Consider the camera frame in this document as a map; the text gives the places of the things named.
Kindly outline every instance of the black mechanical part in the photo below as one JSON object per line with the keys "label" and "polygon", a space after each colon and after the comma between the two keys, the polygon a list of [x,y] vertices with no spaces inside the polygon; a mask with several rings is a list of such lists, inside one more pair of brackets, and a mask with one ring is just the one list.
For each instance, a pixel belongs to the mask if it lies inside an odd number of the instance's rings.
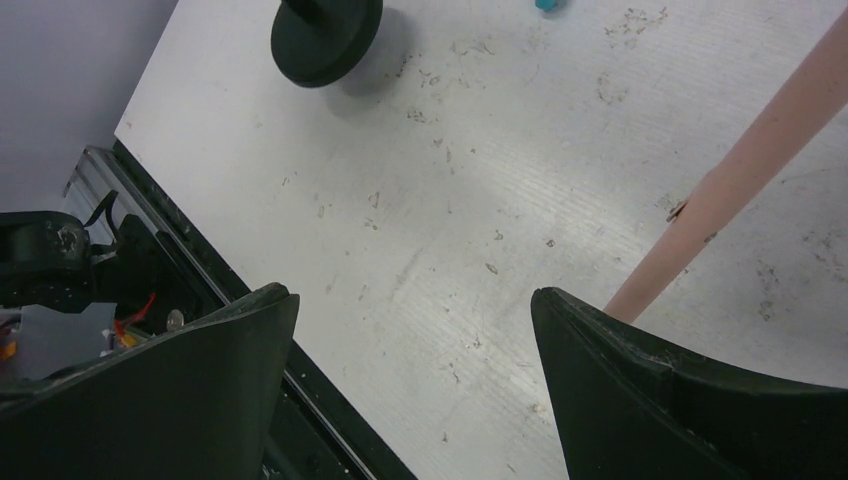
{"label": "black mechanical part", "polygon": [[[120,178],[125,178],[123,182],[138,189],[138,201],[149,203],[156,215],[161,216],[168,228],[175,232],[173,242],[179,243],[199,262],[202,273],[209,277],[211,284],[220,292],[220,301],[231,302],[250,291],[120,141],[115,142],[114,157],[108,152],[104,154],[113,160],[109,162],[110,168],[115,169]],[[273,425],[279,425],[277,420],[272,425],[270,436],[277,445],[300,446],[296,451],[282,448],[277,450],[295,465],[294,471],[312,471],[314,459],[318,458],[321,473],[330,478],[339,475],[392,480],[415,478],[297,342],[292,342],[291,345],[278,402],[295,403],[291,408],[302,412],[302,415],[308,418],[307,424],[320,426],[314,430],[318,435],[301,435],[296,430],[275,428]],[[282,414],[282,407],[278,406],[278,409]],[[335,461],[322,460],[323,455],[328,452],[335,455]],[[275,465],[270,458],[269,463],[272,467]]]}
{"label": "black mechanical part", "polygon": [[117,303],[115,317],[125,318],[139,311],[155,293],[144,320],[134,324],[148,334],[165,333],[172,310],[180,311],[187,322],[202,316],[202,299],[189,286],[192,278],[171,261],[141,219],[127,215],[119,233],[123,241],[116,255],[98,265],[96,298]]}
{"label": "black mechanical part", "polygon": [[712,360],[559,289],[531,311],[571,478],[848,478],[848,390]]}
{"label": "black mechanical part", "polygon": [[0,305],[79,313],[94,290],[88,232],[60,212],[0,214]]}
{"label": "black mechanical part", "polygon": [[15,459],[3,478],[257,478],[298,306],[272,284],[132,349],[0,385],[0,451]]}
{"label": "black mechanical part", "polygon": [[271,29],[271,55],[295,85],[329,85],[359,63],[382,15],[383,0],[283,0]]}

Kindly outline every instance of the screw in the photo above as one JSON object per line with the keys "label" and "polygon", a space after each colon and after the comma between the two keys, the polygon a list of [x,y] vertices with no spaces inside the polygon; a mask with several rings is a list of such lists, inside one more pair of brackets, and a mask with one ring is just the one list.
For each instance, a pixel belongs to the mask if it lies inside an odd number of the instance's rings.
{"label": "screw", "polygon": [[183,312],[177,310],[176,308],[171,310],[168,313],[168,318],[165,321],[165,329],[169,332],[173,332],[174,330],[185,325],[185,317],[183,316]]}

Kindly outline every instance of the small blue object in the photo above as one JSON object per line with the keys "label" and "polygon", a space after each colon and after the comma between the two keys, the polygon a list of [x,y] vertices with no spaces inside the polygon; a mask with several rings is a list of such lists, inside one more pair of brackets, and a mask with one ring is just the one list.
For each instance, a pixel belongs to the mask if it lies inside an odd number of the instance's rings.
{"label": "small blue object", "polygon": [[556,8],[556,0],[536,0],[536,8],[550,12]]}

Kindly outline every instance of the scratch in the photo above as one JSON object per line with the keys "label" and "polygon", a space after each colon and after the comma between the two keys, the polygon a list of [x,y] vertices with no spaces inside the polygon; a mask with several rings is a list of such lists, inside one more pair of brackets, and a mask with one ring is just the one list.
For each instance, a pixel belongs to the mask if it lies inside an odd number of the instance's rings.
{"label": "scratch", "polygon": [[829,171],[835,170],[835,169],[841,169],[841,168],[840,167],[820,168],[818,170],[813,170],[812,172],[805,172],[805,173],[801,173],[801,174],[798,174],[798,175],[793,175],[791,177],[787,177],[787,178],[784,178],[783,180],[781,180],[780,184],[783,185],[786,182],[789,182],[789,181],[792,181],[792,180],[798,180],[800,178],[809,177],[811,175],[818,175],[819,173],[826,173],[826,172],[829,172]]}
{"label": "scratch", "polygon": [[338,279],[338,278],[339,278],[338,273],[333,275],[333,280],[329,284],[327,284],[326,288],[324,288],[324,291],[327,293],[327,295],[329,295],[330,292],[333,291],[333,287],[336,285],[336,279]]}
{"label": "scratch", "polygon": [[409,274],[412,273],[412,270],[418,263],[418,258],[421,256],[421,252],[423,251],[424,247],[419,248],[418,251],[415,252],[414,255],[412,255],[412,258],[409,259],[409,262],[407,262],[406,265],[403,267],[403,270],[400,272],[400,274],[396,275],[396,283],[394,288],[392,289],[392,294],[390,297],[391,299],[394,299],[395,294],[398,292],[398,290],[400,290],[401,287],[406,284],[406,281],[409,279]]}
{"label": "scratch", "polygon": [[538,75],[538,74],[539,74],[539,64],[537,63],[536,64],[536,72],[533,74],[532,77],[530,77],[530,80],[527,80],[526,82],[524,82],[524,86],[526,87],[526,86],[530,85],[531,83],[533,83],[533,80],[536,80],[536,75]]}

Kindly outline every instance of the gray wall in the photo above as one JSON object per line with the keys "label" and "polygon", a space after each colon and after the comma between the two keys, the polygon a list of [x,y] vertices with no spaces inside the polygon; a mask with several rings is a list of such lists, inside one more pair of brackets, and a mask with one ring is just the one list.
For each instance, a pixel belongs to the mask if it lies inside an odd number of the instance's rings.
{"label": "gray wall", "polygon": [[0,2],[0,211],[60,207],[82,148],[112,145],[176,3]]}

